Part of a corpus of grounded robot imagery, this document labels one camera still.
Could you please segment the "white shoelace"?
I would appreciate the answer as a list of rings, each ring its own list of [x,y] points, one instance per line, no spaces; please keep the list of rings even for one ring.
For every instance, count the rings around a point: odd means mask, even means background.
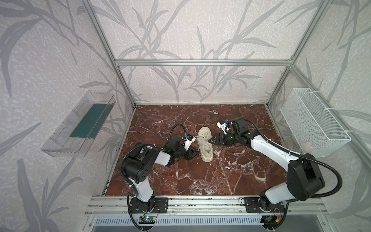
[[[198,135],[197,135],[197,142],[199,144],[199,146],[203,145],[203,144],[208,144],[210,143],[209,140],[212,139],[212,133],[210,131],[199,131]]]

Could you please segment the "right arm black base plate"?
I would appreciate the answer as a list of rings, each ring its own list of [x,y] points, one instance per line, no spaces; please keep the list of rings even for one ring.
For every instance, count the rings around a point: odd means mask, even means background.
[[[244,197],[241,199],[241,204],[245,207],[247,213],[283,213],[285,211],[283,203],[272,204],[259,196]]]

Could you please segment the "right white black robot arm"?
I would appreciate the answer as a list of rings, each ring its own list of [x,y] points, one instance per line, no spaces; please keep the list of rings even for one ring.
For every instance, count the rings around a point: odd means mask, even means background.
[[[300,154],[283,147],[266,137],[258,126],[250,130],[246,125],[248,122],[244,118],[222,120],[217,123],[220,133],[211,136],[208,141],[217,146],[231,147],[240,144],[250,147],[272,159],[287,172],[285,183],[268,188],[260,194],[258,205],[262,211],[269,212],[274,205],[282,202],[328,197],[340,191],[343,179],[335,168],[318,161],[309,153]],[[336,186],[325,193],[320,193],[326,185],[320,167],[331,171],[337,179]]]

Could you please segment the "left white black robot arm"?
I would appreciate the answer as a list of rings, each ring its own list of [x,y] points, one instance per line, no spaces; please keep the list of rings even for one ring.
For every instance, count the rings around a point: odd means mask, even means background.
[[[137,143],[121,160],[119,172],[134,195],[129,197],[129,209],[149,212],[156,205],[155,193],[148,179],[155,164],[169,167],[181,158],[191,160],[198,155],[192,146],[196,137],[186,132],[182,124],[172,127],[166,144],[162,148],[156,145]]]

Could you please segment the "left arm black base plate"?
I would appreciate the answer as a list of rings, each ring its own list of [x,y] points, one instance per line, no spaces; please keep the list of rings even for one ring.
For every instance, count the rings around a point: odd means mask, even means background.
[[[160,213],[166,214],[168,212],[169,198],[152,197],[148,202],[142,202],[138,198],[131,198],[129,201],[129,208],[131,213]]]

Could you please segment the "cream white sneaker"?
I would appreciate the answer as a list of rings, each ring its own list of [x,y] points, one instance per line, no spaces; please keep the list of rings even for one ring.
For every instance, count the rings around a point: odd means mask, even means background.
[[[199,131],[210,131],[210,129],[208,127],[202,127]],[[214,158],[213,145],[210,143],[199,146],[199,152],[204,162],[211,162]]]

